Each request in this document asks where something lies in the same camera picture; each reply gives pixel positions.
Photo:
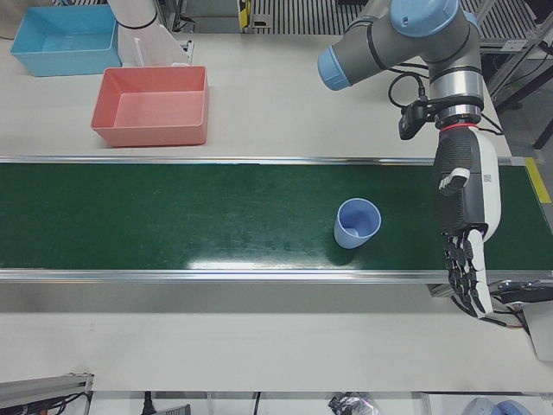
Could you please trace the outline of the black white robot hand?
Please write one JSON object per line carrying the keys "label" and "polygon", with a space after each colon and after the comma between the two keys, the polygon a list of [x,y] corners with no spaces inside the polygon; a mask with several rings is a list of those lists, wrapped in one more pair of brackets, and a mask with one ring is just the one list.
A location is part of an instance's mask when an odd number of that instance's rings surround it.
{"label": "black white robot hand", "polygon": [[493,313],[485,243],[501,219],[495,147],[474,124],[442,129],[433,165],[435,210],[454,299],[472,317]]}

